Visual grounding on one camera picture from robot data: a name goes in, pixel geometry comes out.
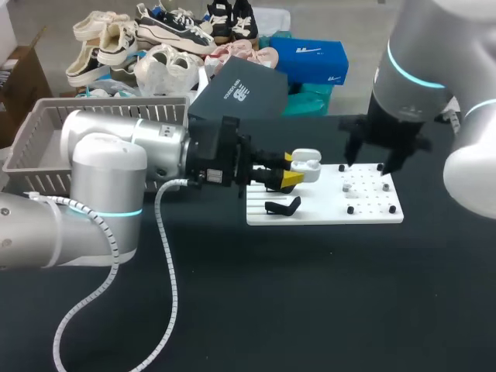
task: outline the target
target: white sneaker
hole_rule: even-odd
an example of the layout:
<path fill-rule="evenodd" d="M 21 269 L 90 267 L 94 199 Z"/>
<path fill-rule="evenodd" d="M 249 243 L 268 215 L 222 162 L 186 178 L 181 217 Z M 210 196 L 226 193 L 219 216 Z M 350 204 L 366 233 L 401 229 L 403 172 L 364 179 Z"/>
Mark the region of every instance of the white sneaker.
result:
<path fill-rule="evenodd" d="M 86 41 L 100 37 L 100 33 L 112 22 L 125 22 L 131 18 L 127 14 L 114 12 L 91 12 L 84 20 L 76 23 L 72 29 L 76 40 Z"/>
<path fill-rule="evenodd" d="M 115 66 L 121 64 L 131 53 L 138 51 L 136 41 L 136 22 L 114 22 L 100 35 L 98 62 Z"/>
<path fill-rule="evenodd" d="M 136 76 L 136 79 L 139 81 L 145 81 L 150 63 L 160 62 L 165 66 L 169 66 L 172 60 L 175 58 L 176 54 L 177 50 L 175 50 L 170 45 L 162 44 L 159 46 L 155 46 L 154 48 L 149 50 L 146 56 L 139 60 L 134 67 L 134 74 Z"/>
<path fill-rule="evenodd" d="M 208 55 L 217 46 L 213 37 L 200 27 L 188 24 L 183 13 L 154 15 L 144 4 L 136 6 L 137 37 L 151 43 L 164 43 L 189 53 Z"/>
<path fill-rule="evenodd" d="M 109 66 L 102 66 L 98 62 L 99 48 L 83 43 L 77 59 L 65 71 L 71 87 L 84 87 L 102 76 L 110 74 Z"/>
<path fill-rule="evenodd" d="M 186 52 L 177 53 L 170 62 L 168 70 L 171 76 L 187 82 L 193 88 L 199 81 L 198 69 L 203 66 L 203 59 Z"/>

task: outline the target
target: white container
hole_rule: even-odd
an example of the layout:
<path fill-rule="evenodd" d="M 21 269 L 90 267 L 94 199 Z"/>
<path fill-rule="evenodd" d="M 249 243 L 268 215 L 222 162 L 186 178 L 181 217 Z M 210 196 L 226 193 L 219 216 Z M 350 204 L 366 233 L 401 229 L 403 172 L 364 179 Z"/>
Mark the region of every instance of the white container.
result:
<path fill-rule="evenodd" d="M 17 47 L 16 35 L 7 9 L 8 1 L 0 0 L 0 66 L 5 63 L 10 53 Z"/>
<path fill-rule="evenodd" d="M 253 15 L 260 36 L 272 36 L 277 31 L 289 31 L 291 28 L 291 13 L 286 9 L 253 7 Z"/>

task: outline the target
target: new balance logo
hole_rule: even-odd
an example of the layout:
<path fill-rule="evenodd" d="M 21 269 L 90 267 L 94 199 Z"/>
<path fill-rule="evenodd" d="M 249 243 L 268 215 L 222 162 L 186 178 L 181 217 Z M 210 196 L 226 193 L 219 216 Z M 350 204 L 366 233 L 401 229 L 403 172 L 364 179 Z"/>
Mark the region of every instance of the new balance logo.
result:
<path fill-rule="evenodd" d="M 311 53 L 311 52 L 318 52 L 319 50 L 322 50 L 322 48 L 317 48 L 317 49 L 298 48 L 296 50 L 296 53 Z"/>
<path fill-rule="evenodd" d="M 246 99 L 250 91 L 243 84 L 240 84 L 240 82 L 241 82 L 240 79 L 237 79 L 234 82 L 234 85 L 227 91 L 226 95 L 224 96 L 224 99 L 229 98 L 231 95 L 234 97 L 234 99 L 237 99 L 240 102 L 243 102 Z"/>
<path fill-rule="evenodd" d="M 235 91 L 234 95 L 232 96 L 238 101 L 243 102 L 249 93 L 250 91 L 248 90 L 248 88 L 241 84 L 238 90 Z"/>

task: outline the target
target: cardboard box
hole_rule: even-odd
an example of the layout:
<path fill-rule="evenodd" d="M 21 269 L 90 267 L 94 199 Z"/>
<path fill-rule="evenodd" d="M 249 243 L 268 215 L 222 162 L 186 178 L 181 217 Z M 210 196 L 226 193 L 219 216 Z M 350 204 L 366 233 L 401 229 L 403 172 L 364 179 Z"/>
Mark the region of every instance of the cardboard box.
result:
<path fill-rule="evenodd" d="M 196 119 L 269 119 L 288 103 L 288 79 L 269 67 L 231 57 L 190 106 Z"/>
<path fill-rule="evenodd" d="M 279 53 L 276 70 L 290 83 L 343 85 L 348 74 L 348 58 L 339 41 L 270 38 Z"/>
<path fill-rule="evenodd" d="M 42 32 L 30 46 L 18 46 L 9 57 L 19 61 L 0 90 L 0 148 L 12 144 L 17 130 L 38 99 L 52 97 L 34 50 Z"/>

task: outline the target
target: plastic bag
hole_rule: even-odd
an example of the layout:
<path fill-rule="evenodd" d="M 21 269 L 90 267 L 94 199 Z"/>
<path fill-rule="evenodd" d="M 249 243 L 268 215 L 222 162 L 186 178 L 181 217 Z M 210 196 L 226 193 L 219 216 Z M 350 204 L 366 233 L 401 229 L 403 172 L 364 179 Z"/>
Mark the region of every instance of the plastic bag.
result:
<path fill-rule="evenodd" d="M 156 52 L 167 48 L 171 47 L 154 46 L 136 65 L 135 71 L 139 71 L 136 73 L 136 81 L 142 96 L 185 94 L 198 83 L 198 65 L 194 60 L 191 60 L 188 69 L 185 70 L 173 64 L 165 65 L 153 56 Z M 187 53 L 175 51 L 174 58 L 180 56 L 195 58 Z"/>
<path fill-rule="evenodd" d="M 141 96 L 140 90 L 131 88 L 127 84 L 122 83 L 121 81 L 105 79 L 105 80 L 97 80 L 88 84 L 86 90 L 91 91 L 94 89 L 102 89 L 106 91 L 110 96 L 114 96 L 116 93 L 119 93 L 121 97 L 139 97 Z"/>

